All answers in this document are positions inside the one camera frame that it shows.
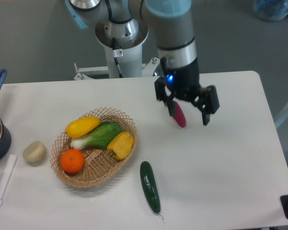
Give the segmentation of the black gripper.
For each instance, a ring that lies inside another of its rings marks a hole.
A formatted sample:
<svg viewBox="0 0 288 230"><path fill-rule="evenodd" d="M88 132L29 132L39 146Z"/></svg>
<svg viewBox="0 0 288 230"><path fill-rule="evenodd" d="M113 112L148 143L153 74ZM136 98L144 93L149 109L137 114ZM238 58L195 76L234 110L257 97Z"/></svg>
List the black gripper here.
<svg viewBox="0 0 288 230"><path fill-rule="evenodd" d="M210 85L204 88L199 83L197 58L187 66L170 68L168 60L162 57L161 67L164 77L158 77L154 83L156 99L168 107L170 116L176 113L174 96L179 100L191 102L201 111L203 125L208 125L211 115L216 113L220 105L216 87ZM166 86L174 95L167 95Z"/></svg>

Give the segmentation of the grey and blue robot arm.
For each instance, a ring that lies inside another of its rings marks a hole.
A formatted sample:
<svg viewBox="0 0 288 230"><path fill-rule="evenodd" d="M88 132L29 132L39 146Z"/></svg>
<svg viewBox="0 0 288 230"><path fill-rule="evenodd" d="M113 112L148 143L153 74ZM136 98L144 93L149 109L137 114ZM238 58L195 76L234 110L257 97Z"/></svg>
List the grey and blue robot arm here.
<svg viewBox="0 0 288 230"><path fill-rule="evenodd" d="M155 81L156 98L171 117L185 121L177 100L192 103L203 124L219 108L216 88L199 83L198 58L189 0L68 0L75 21L93 27L107 55L111 78L141 74L142 57L128 50L141 48L153 32L163 75Z"/></svg>

